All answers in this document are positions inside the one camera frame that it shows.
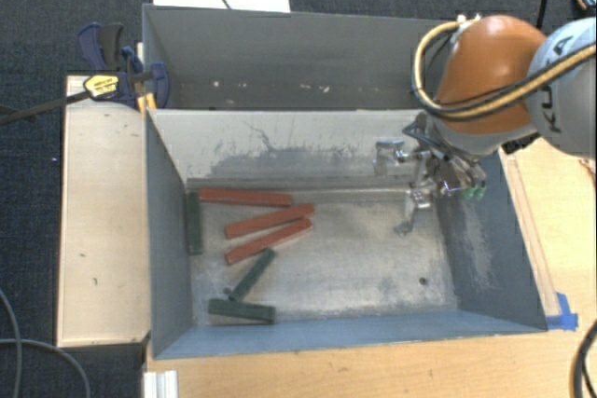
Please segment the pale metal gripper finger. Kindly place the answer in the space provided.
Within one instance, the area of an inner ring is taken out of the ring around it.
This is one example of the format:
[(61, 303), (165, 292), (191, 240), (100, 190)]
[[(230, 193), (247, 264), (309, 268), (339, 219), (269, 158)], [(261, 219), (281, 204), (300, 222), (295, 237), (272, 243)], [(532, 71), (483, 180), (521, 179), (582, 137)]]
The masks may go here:
[(404, 149), (403, 140), (381, 140), (375, 144), (376, 154), (372, 160), (377, 176), (396, 174), (402, 165), (410, 162), (411, 157)]
[(409, 234), (413, 230), (417, 213), (430, 211), (431, 208), (432, 196), (429, 192), (419, 189), (408, 190), (404, 199), (403, 219), (395, 226), (395, 233)]

